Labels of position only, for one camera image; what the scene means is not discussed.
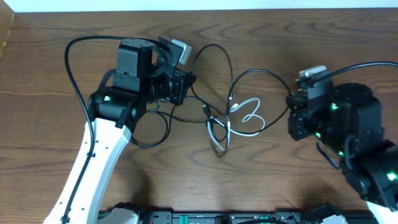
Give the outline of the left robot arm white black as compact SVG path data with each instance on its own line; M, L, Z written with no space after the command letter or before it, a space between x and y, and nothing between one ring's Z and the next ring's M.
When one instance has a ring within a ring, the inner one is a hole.
M146 106L166 100L179 106L196 77L179 69L192 48L179 40L118 37L115 69L105 73L82 107L87 122L75 163L45 223L143 223L139 211L100 206L116 162Z

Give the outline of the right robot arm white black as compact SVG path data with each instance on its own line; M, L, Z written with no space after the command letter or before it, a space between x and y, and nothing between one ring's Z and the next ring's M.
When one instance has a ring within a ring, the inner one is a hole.
M286 98L289 134L315 136L340 161L347 183L366 201L379 223L397 223L397 145L384 139L381 102L359 83L330 80Z

